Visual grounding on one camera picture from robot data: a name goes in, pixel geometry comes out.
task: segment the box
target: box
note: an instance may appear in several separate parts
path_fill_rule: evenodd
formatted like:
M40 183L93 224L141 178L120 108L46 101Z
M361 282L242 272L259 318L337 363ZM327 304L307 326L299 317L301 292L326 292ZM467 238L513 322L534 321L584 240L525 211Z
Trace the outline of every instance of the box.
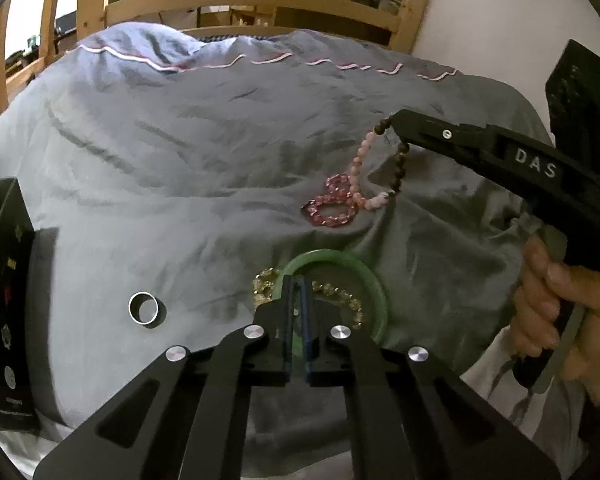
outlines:
M35 431L27 370L25 291L34 231L15 178L0 180L0 430Z

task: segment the device handle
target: device handle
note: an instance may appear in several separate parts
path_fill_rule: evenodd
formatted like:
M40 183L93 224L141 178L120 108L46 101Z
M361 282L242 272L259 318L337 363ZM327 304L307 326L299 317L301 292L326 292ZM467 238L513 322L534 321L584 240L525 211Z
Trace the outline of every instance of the device handle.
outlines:
M563 261L567 248L566 236L551 225L542 227L538 235L546 245L549 256L554 261ZM521 386L531 389L536 394L547 390L573 347L584 314L584 306L560 300L560 314L554 322L560 334L560 343L555 350L543 349L539 357L523 357L516 361L513 365L513 376Z

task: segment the silver screw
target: silver screw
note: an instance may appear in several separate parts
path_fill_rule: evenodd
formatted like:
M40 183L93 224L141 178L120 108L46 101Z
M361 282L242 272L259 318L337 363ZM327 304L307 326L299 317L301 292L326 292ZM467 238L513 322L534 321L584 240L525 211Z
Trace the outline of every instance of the silver screw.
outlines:
M409 359L416 361L417 363L423 363L429 358L429 352L422 346L413 346L409 348Z
M180 361L187 355L187 350L184 346L172 346L165 353L164 356L172 362Z
M331 337L334 339L346 339L351 335L351 329L348 326L336 325L331 327Z
M257 339L264 335L264 329L260 325L249 325L243 332L247 339Z

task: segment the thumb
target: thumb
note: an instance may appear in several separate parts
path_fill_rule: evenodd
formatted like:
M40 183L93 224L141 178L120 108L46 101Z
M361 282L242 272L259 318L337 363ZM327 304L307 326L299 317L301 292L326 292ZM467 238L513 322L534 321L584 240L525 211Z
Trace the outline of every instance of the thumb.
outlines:
M552 263L547 267L545 281L554 294L600 314L600 272Z

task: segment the gray bed sheet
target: gray bed sheet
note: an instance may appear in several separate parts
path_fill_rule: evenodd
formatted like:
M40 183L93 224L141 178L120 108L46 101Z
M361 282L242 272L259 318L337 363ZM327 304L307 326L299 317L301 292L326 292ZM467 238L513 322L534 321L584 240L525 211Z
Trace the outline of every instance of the gray bed sheet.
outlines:
M387 348L417 342L462 373L508 322L520 246L538 221L467 168L413 148L386 208L334 230L300 207L403 107L550 143L513 88L307 31L205 44L127 23L82 46L0 117L0 177L18 177L38 231L26 328L43 415L78 426L169 346L215 345L250 322L256 273L312 249L350 251L380 277ZM365 195L388 187L396 144L389 133L373 146ZM128 317L138 290L166 307L153 330ZM257 389L243 474L344 452L344 416L337 389Z

